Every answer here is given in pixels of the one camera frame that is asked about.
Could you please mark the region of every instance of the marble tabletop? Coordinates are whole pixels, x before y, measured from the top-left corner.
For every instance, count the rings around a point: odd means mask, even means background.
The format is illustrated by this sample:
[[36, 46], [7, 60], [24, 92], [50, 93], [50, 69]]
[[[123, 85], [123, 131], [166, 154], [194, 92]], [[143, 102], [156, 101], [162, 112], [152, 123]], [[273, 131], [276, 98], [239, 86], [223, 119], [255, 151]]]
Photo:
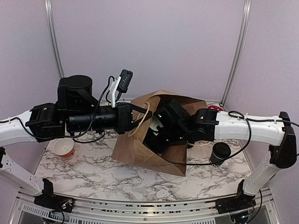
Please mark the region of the marble tabletop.
[[[92, 140], [92, 132], [81, 140]], [[50, 141], [36, 175], [48, 178], [56, 193], [85, 198], [117, 201], [177, 201], [222, 196], [236, 193], [238, 183], [250, 175], [242, 153], [220, 167], [188, 166], [186, 177], [174, 176], [130, 166], [111, 159], [117, 134], [110, 130], [103, 139], [89, 144], [75, 143], [74, 155], [56, 156]], [[240, 149], [236, 140], [226, 140], [232, 153]], [[187, 150], [187, 161], [209, 162], [212, 146], [208, 143]]]

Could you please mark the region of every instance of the brown paper bag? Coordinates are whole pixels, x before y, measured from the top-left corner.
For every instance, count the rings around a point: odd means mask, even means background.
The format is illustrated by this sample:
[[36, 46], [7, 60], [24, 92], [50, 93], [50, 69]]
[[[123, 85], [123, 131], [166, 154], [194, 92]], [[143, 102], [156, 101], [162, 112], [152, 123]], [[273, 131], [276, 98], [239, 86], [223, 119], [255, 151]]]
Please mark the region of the brown paper bag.
[[[150, 105], [149, 109], [154, 113], [159, 103], [172, 98], [176, 99], [191, 115], [195, 114], [200, 108], [207, 108], [204, 100], [184, 97], [164, 90], [138, 97], [132, 100], [131, 103], [146, 108], [145, 102], [148, 102]], [[133, 118], [136, 119], [137, 116], [138, 112], [134, 112]], [[129, 132], [119, 135], [112, 158], [129, 165], [136, 165], [172, 175], [185, 176], [186, 166], [174, 165], [163, 158], [174, 162], [186, 163], [186, 142], [182, 142], [181, 145], [168, 147], [161, 155], [162, 158], [143, 145], [143, 140], [151, 122], [152, 118], [143, 122], [137, 132], [131, 137], [128, 136]]]

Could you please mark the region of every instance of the white wall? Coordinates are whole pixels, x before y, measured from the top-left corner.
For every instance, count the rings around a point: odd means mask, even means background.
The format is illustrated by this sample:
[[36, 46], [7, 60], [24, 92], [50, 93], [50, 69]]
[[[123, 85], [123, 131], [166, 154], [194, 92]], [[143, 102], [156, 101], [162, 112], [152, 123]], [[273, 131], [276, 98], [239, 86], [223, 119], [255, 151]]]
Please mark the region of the white wall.
[[[249, 29], [227, 108], [252, 115], [289, 113], [299, 123], [299, 1], [252, 1]], [[299, 139], [299, 130], [294, 127]], [[256, 166], [266, 145], [248, 148]], [[270, 189], [283, 224], [299, 221], [299, 162], [282, 170]]]
[[[56, 101], [59, 82], [43, 1], [0, 1], [0, 120]], [[34, 172], [45, 143], [15, 144], [6, 152]], [[7, 223], [18, 185], [0, 176], [0, 223]]]
[[243, 0], [53, 0], [66, 76], [134, 78], [124, 97], [166, 89], [220, 101], [238, 40]]

